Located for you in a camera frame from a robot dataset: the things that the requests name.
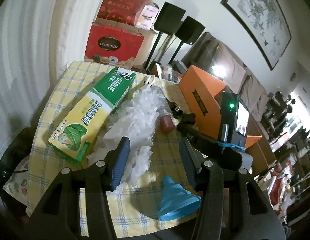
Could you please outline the large brown carton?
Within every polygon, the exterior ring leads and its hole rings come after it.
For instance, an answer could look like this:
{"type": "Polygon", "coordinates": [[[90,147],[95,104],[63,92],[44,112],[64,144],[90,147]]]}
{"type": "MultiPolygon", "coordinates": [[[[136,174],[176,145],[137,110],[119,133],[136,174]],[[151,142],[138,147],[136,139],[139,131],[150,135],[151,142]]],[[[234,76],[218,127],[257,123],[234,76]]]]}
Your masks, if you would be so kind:
{"type": "Polygon", "coordinates": [[[252,176],[255,177],[265,174],[275,164],[276,157],[268,142],[267,133],[252,116],[249,117],[248,135],[261,136],[257,142],[246,149],[246,152],[253,158],[252,176]]]}

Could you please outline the black star knob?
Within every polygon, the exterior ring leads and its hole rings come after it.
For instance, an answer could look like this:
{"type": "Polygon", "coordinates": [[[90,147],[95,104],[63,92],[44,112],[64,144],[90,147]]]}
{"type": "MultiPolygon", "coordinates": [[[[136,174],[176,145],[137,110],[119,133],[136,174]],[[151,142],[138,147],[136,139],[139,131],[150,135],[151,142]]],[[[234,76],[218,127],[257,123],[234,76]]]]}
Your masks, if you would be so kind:
{"type": "Polygon", "coordinates": [[[175,102],[172,102],[172,101],[167,101],[168,104],[169,104],[169,107],[171,109],[171,112],[173,114],[173,117],[175,119],[179,119],[182,115],[183,115],[183,111],[181,109],[181,107],[179,105],[177,105],[175,102]]]}
{"type": "Polygon", "coordinates": [[[196,123],[196,115],[194,113],[183,113],[180,124],[194,125],[196,123]]]}

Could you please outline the orange cardboard box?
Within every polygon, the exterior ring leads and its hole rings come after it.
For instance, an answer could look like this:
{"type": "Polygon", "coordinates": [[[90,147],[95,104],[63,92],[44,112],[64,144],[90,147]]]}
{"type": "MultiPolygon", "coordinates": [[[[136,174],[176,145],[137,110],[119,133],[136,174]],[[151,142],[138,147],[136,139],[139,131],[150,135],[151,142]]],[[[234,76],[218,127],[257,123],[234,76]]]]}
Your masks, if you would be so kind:
{"type": "MultiPolygon", "coordinates": [[[[221,115],[222,93],[228,86],[208,72],[191,65],[179,82],[179,88],[192,113],[196,115],[199,131],[217,140],[221,115]]],[[[261,136],[250,136],[247,130],[245,146],[249,148],[261,136]]]]}

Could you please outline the plastic storage bin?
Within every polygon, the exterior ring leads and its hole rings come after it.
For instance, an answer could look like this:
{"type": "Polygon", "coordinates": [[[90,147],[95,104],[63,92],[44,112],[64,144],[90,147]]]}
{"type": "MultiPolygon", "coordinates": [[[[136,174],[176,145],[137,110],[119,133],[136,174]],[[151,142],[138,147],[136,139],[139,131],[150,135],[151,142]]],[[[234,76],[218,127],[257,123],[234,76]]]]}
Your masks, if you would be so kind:
{"type": "Polygon", "coordinates": [[[23,217],[26,215],[26,205],[8,194],[3,186],[14,175],[26,174],[27,168],[17,171],[16,168],[31,152],[36,129],[24,128],[13,139],[0,158],[0,214],[4,217],[23,217]]]}

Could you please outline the bright portable lamp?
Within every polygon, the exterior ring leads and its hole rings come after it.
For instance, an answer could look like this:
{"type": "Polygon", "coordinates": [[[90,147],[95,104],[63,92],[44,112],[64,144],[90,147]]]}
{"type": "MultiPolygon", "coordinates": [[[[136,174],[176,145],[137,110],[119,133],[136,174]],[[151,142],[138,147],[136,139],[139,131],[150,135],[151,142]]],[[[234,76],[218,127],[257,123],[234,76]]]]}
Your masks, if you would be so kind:
{"type": "Polygon", "coordinates": [[[222,65],[214,65],[211,67],[212,73],[219,79],[224,79],[227,75],[227,68],[222,65]]]}

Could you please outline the red collection gift bag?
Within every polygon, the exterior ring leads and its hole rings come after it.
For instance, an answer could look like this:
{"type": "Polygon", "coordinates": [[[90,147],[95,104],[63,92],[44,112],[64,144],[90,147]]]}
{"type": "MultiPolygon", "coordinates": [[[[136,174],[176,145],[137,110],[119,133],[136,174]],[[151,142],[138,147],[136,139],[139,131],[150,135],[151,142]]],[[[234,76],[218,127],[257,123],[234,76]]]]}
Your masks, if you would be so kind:
{"type": "Polygon", "coordinates": [[[85,56],[94,62],[131,67],[144,41],[143,35],[111,25],[92,25],[85,56]]]}

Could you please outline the blue collapsible funnel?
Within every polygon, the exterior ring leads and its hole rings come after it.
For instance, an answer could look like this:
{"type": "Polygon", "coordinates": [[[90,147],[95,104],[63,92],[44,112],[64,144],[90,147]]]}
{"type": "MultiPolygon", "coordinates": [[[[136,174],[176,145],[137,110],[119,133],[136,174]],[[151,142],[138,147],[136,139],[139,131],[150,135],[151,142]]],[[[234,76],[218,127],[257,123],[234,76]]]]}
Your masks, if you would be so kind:
{"type": "Polygon", "coordinates": [[[166,222],[184,218],[199,209],[202,198],[176,184],[170,176],[162,178],[163,190],[158,219],[166,222]]]}

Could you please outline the black speaker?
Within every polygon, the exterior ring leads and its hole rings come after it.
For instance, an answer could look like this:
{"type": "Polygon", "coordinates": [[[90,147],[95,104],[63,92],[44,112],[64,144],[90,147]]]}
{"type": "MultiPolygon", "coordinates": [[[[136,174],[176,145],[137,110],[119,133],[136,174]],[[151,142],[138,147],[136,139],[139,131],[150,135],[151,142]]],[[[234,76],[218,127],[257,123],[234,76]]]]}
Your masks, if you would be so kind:
{"type": "Polygon", "coordinates": [[[171,4],[169,2],[165,2],[163,7],[161,8],[159,15],[154,23],[154,29],[158,31],[157,38],[154,42],[154,45],[151,48],[151,51],[148,55],[147,60],[144,63],[144,70],[147,71],[154,51],[162,37],[163,34],[172,36],[176,33],[177,28],[185,15],[186,10],[171,4]]]}
{"type": "Polygon", "coordinates": [[[180,25],[179,29],[175,33],[175,37],[180,39],[180,43],[172,55],[169,65],[173,62],[179,50],[183,44],[193,45],[200,35],[203,33],[205,26],[195,20],[194,18],[187,16],[183,23],[180,25]]]}

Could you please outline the pink tissue pack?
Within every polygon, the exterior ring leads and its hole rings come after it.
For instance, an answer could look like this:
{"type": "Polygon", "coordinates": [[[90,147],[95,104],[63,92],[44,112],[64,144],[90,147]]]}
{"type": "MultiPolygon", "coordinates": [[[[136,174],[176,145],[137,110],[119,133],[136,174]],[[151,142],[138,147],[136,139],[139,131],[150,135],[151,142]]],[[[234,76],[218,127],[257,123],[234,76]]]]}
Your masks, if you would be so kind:
{"type": "Polygon", "coordinates": [[[158,12],[159,7],[155,3],[145,5],[134,26],[136,28],[150,30],[156,20],[158,12]]]}

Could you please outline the clear bottle pink cap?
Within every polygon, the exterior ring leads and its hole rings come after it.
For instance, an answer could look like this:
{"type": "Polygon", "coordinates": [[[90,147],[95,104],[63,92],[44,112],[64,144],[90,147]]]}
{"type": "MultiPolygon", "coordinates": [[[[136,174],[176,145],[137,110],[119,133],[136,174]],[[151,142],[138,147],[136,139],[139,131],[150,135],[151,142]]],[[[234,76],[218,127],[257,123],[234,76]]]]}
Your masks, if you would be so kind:
{"type": "Polygon", "coordinates": [[[172,120],[172,112],[162,89],[158,86],[151,86],[152,91],[158,96],[157,112],[159,113],[158,122],[162,133],[168,134],[175,129],[175,124],[172,120]]]}

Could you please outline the white fluffy duster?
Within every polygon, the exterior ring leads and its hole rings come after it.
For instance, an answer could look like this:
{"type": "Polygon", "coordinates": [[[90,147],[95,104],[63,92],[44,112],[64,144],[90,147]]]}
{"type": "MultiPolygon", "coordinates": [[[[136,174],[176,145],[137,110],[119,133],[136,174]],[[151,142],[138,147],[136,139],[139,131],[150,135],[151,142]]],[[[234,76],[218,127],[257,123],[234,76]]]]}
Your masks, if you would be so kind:
{"type": "Polygon", "coordinates": [[[106,127],[99,133],[92,154],[87,156],[89,165],[105,159],[122,137],[128,137],[130,153],[116,193],[128,185],[134,185],[149,169],[153,136],[160,116],[158,108],[165,99],[156,91],[155,79],[154,75],[147,76],[129,92],[128,98],[106,120],[106,127]]]}

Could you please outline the brown sofa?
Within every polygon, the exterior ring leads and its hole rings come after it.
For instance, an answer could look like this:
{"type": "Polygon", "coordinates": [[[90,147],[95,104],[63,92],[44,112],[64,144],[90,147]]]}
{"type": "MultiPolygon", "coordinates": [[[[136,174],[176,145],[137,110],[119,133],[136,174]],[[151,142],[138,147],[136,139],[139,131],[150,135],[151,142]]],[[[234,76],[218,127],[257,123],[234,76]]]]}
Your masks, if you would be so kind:
{"type": "Polygon", "coordinates": [[[268,102],[267,91],[253,72],[223,42],[209,32],[203,33],[182,58],[188,67],[194,65],[208,72],[213,66],[224,70],[223,82],[239,94],[252,117],[261,121],[268,102]]]}

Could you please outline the white curtain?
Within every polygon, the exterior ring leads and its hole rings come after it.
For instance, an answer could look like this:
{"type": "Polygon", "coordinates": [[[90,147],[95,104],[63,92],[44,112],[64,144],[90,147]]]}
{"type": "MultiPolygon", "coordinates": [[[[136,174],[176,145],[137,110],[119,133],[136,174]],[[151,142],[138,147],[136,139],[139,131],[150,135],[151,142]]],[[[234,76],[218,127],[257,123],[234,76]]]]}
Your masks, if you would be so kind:
{"type": "Polygon", "coordinates": [[[102,0],[0,0],[0,147],[81,61],[102,0]]]}

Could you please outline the right black speaker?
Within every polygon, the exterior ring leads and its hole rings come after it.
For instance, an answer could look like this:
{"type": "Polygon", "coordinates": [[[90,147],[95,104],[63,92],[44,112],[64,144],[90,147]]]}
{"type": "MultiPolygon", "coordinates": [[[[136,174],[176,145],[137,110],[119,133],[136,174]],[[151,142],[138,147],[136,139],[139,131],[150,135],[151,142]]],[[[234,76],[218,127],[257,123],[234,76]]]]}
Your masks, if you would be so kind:
{"type": "Polygon", "coordinates": [[[193,45],[200,35],[203,33],[205,26],[195,20],[194,18],[187,16],[183,23],[180,25],[179,29],[175,33],[175,37],[180,39],[180,43],[172,55],[169,65],[173,62],[179,50],[183,44],[193,45]]]}

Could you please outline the green yellow toothpaste box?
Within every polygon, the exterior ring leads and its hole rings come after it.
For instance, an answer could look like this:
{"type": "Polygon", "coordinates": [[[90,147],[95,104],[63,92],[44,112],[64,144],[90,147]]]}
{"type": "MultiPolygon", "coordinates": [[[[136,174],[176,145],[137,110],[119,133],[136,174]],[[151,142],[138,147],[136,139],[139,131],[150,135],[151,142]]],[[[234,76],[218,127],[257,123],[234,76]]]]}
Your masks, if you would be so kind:
{"type": "Polygon", "coordinates": [[[56,152],[81,162],[108,116],[130,90],[136,74],[114,67],[71,109],[48,139],[56,152]]]}

